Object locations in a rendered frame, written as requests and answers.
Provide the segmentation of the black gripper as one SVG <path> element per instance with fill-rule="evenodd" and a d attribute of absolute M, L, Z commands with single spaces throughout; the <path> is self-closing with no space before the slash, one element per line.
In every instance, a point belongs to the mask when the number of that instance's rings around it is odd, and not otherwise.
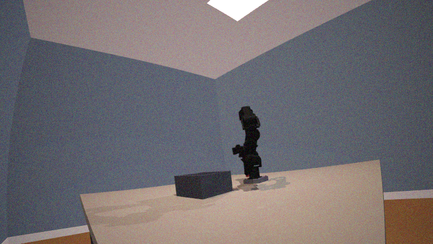
<path fill-rule="evenodd" d="M 244 174 L 248 176 L 256 162 L 260 162 L 261 158 L 256 154 L 257 142 L 244 141 L 243 145 L 247 144 L 247 154 L 239 153 L 239 158 L 244 163 Z"/>

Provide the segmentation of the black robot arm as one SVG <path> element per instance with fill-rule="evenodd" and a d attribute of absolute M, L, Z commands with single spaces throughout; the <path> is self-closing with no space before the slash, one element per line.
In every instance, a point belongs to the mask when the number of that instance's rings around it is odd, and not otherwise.
<path fill-rule="evenodd" d="M 245 141 L 257 142 L 260 137 L 260 133 L 257 128 L 260 126 L 259 118 L 253 113 L 253 110 L 250 109 L 250 106 L 241 107 L 239 111 L 239 119 L 241 120 L 243 130 L 245 130 Z M 247 154 L 247 144 L 240 146 L 236 145 L 235 148 L 232 149 L 233 154 L 243 153 Z M 249 178 L 247 179 L 257 179 L 262 176 L 259 174 L 259 167 L 261 167 L 262 163 L 256 162 L 253 169 L 249 173 Z"/>

